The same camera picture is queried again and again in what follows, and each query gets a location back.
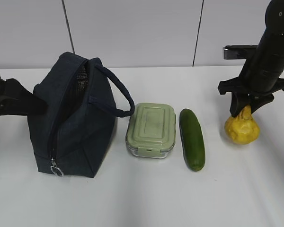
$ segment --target mesh lining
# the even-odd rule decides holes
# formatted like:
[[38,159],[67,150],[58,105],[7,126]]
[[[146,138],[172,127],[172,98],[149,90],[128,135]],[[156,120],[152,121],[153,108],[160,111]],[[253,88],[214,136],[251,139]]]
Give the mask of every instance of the mesh lining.
[[64,107],[62,107],[61,123],[66,121],[81,106],[88,83],[89,76],[86,73],[85,66],[83,66],[66,95]]

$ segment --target yellow fruit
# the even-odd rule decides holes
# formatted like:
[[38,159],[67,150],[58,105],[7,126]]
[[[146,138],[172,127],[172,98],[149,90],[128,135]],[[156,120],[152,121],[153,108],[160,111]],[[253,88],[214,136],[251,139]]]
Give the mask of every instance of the yellow fruit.
[[251,116],[250,105],[245,106],[237,117],[229,117],[225,132],[237,144],[248,144],[259,137],[260,128]]

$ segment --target white wall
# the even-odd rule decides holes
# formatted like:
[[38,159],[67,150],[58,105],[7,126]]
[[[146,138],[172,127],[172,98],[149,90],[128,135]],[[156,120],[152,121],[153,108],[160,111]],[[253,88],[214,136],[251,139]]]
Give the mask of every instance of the white wall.
[[60,0],[0,0],[0,69],[49,68],[65,51]]
[[[192,66],[202,0],[64,0],[77,54],[108,67]],[[222,47],[258,44],[270,0],[204,0],[195,66],[242,65]],[[50,68],[71,51],[62,0],[0,0],[0,68]]]
[[75,51],[109,67],[192,66],[202,0],[65,0]]
[[204,0],[195,66],[242,65],[224,60],[226,45],[257,45],[264,33],[270,0]]

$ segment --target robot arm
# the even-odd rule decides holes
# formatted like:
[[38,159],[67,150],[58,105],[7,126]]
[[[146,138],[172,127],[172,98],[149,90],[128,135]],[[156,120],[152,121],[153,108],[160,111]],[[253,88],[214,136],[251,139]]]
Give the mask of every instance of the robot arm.
[[17,80],[0,78],[0,115],[43,114],[45,101],[27,91]]
[[240,75],[219,83],[221,95],[231,92],[231,115],[246,106],[252,113],[284,91],[284,0],[272,0],[266,10],[266,30],[258,45],[226,46],[225,59],[246,59]]

